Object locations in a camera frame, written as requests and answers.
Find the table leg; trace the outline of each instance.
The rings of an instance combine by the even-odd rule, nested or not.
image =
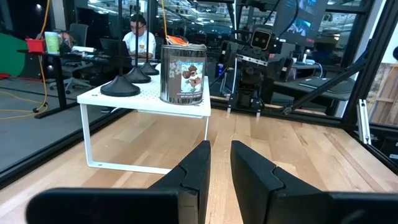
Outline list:
[[[62,77],[62,66],[61,60],[59,57],[54,57],[54,71],[55,71],[55,82],[57,83],[57,91],[58,91],[58,102],[62,109],[67,107],[67,97],[65,95],[65,87],[63,85],[63,77]]]
[[[81,123],[83,125],[83,137],[85,140],[86,160],[88,166],[93,163],[93,153],[91,151],[90,123],[88,122],[87,105],[80,105]]]
[[[209,127],[209,117],[206,118],[206,131],[205,131],[205,141],[207,140],[207,129]]]
[[[145,172],[145,173],[150,173],[150,174],[167,174],[170,172],[171,169],[94,161],[93,151],[91,148],[90,124],[88,122],[87,105],[81,104],[80,111],[81,111],[81,123],[83,125],[83,136],[84,136],[84,140],[85,140],[86,161],[87,161],[87,165],[89,167],[102,168],[102,169],[125,170],[125,171],[133,171],[133,172]]]

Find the screen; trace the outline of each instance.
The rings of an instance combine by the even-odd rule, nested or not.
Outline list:
[[[291,44],[313,47],[327,2],[327,0],[281,1],[274,24],[276,36],[280,36],[292,22],[298,8],[297,18],[280,38]]]

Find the wooden table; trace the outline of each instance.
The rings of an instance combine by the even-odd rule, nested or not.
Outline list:
[[[101,161],[171,169],[203,140],[204,127],[199,119],[132,112],[92,135],[93,152]],[[211,177],[206,223],[242,223],[229,161],[233,139],[322,190],[398,191],[398,177],[342,129],[237,113],[226,117],[225,111],[212,110],[208,139]],[[81,142],[3,189],[0,223],[24,223],[26,203],[45,189],[146,188],[161,177],[90,168]]]

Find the red container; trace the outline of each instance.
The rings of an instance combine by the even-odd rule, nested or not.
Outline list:
[[[44,40],[25,39],[29,53],[43,53],[44,54]]]

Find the white perforated shelf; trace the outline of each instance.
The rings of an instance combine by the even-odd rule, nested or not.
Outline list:
[[[113,97],[101,94],[100,86],[77,97],[77,102],[86,105],[110,106],[136,109],[147,113],[174,116],[209,117],[211,115],[208,77],[205,77],[203,101],[199,105],[173,105],[160,100],[160,75],[151,76],[150,83],[135,84],[141,89],[137,96]]]

